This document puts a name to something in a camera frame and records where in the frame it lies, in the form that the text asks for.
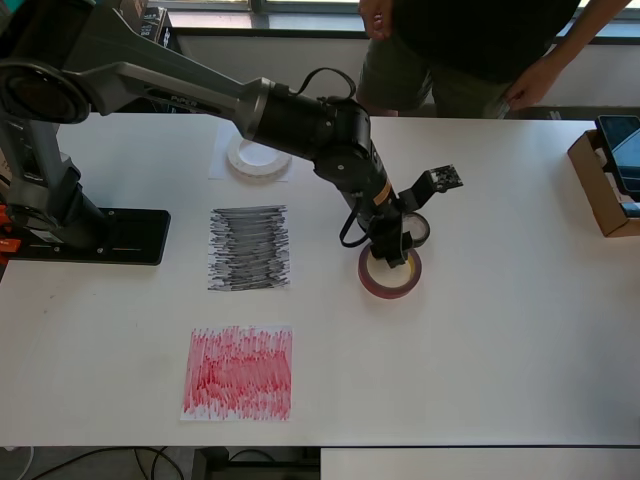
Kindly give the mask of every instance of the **person's hand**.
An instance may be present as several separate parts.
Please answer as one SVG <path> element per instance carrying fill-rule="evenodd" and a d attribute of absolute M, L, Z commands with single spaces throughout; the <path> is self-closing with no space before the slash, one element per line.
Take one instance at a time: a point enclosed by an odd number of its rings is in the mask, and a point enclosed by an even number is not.
<path fill-rule="evenodd" d="M 391 36 L 393 0 L 360 0 L 358 12 L 369 38 L 384 40 Z"/>
<path fill-rule="evenodd" d="M 552 54 L 527 68 L 504 94 L 511 110 L 531 107 L 542 100 L 563 68 L 564 64 Z"/>

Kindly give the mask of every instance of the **shorts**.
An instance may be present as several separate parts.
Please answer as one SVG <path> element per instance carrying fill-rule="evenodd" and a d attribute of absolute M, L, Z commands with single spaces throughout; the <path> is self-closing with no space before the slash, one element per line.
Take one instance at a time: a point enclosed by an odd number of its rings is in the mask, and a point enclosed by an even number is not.
<path fill-rule="evenodd" d="M 438 117 L 503 118 L 503 99 L 511 83 L 493 83 L 427 60 L 394 33 L 371 40 L 364 60 L 358 98 L 387 110 L 416 110 L 433 93 Z"/>

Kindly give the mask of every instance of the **tape roll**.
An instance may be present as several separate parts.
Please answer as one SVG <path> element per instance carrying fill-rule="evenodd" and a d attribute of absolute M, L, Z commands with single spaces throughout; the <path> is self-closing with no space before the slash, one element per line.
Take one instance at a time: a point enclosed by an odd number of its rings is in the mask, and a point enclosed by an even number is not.
<path fill-rule="evenodd" d="M 409 279 L 406 281 L 406 283 L 397 287 L 388 287 L 376 282 L 369 271 L 368 264 L 370 260 L 374 259 L 373 255 L 371 255 L 371 245 L 367 245 L 360 253 L 360 258 L 358 260 L 358 276 L 360 277 L 360 281 L 362 282 L 364 288 L 366 288 L 369 293 L 372 293 L 376 297 L 384 298 L 387 300 L 394 300 L 396 298 L 404 297 L 418 284 L 420 276 L 422 275 L 422 261 L 420 260 L 420 256 L 414 249 L 409 250 L 409 257 L 407 259 L 407 264 L 411 269 Z"/>
<path fill-rule="evenodd" d="M 240 175 L 260 179 L 276 178 L 282 175 L 289 167 L 291 155 L 262 145 L 260 147 L 265 149 L 265 153 L 268 152 L 274 155 L 273 160 L 263 164 L 252 163 L 250 159 L 245 158 L 243 155 L 243 150 L 251 145 L 254 145 L 254 142 L 245 140 L 239 135 L 235 135 L 229 142 L 227 160 Z"/>

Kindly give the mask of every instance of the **orange ring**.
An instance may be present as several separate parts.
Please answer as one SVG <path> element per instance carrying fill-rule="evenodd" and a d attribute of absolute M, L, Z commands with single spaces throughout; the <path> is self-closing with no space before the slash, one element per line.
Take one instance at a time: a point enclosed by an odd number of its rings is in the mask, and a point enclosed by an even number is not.
<path fill-rule="evenodd" d="M 420 276 L 422 275 L 422 261 L 414 249 L 409 250 L 409 256 L 407 258 L 407 262 L 411 268 L 411 275 L 407 283 L 400 287 L 385 287 L 371 277 L 369 270 L 367 270 L 367 260 L 369 259 L 370 253 L 371 245 L 367 245 L 360 253 L 360 258 L 358 259 L 358 277 L 360 277 L 360 282 L 362 282 L 362 285 L 369 293 L 376 297 L 394 300 L 404 297 L 418 284 Z"/>

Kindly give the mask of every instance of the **red scribbles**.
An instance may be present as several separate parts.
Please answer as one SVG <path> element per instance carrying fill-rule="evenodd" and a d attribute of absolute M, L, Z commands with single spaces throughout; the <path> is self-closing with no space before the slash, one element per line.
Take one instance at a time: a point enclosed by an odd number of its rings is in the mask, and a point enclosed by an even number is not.
<path fill-rule="evenodd" d="M 291 413 L 289 327 L 194 330 L 183 420 L 287 420 Z"/>

